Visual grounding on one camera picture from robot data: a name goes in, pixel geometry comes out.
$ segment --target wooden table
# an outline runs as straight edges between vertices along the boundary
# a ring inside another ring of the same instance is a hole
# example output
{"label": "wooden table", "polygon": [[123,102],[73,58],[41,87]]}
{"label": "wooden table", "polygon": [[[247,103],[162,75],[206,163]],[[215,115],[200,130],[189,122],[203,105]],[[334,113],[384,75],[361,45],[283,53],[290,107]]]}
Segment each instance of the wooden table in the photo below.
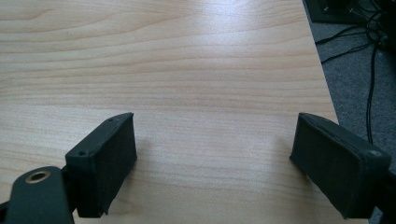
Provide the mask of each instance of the wooden table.
{"label": "wooden table", "polygon": [[289,160],[298,112],[336,120],[300,0],[5,0],[0,74],[0,202],[132,111],[136,166],[77,223],[345,222]]}

